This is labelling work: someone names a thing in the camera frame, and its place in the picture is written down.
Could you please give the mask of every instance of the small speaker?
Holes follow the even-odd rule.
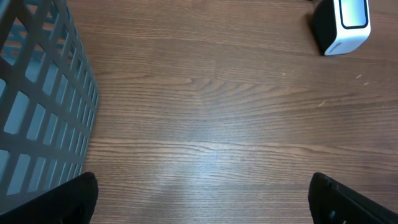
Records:
[[[323,0],[313,13],[313,28],[325,55],[347,54],[371,33],[368,0]]]

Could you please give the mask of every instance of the gray plastic basket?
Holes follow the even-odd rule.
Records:
[[[98,86],[65,0],[0,0],[0,213],[78,176]]]

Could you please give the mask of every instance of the wood grain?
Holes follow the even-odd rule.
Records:
[[[99,85],[92,223],[311,223],[324,172],[398,212],[398,4],[322,57],[318,1],[69,0]]]

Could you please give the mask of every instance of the black device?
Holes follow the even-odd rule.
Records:
[[[97,198],[95,175],[86,172],[0,215],[0,223],[89,224]]]
[[[371,33],[368,0],[322,0],[312,26],[324,55],[350,53]]]
[[[314,224],[397,224],[398,214],[322,173],[308,193]]]

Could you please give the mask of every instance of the black plastic part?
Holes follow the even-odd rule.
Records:
[[[398,214],[321,173],[312,177],[308,201],[314,224],[398,223]]]
[[[333,0],[321,1],[313,13],[312,21],[315,38],[321,52],[325,54],[337,36]]]
[[[88,224],[97,198],[97,180],[87,172],[0,215],[0,223]]]

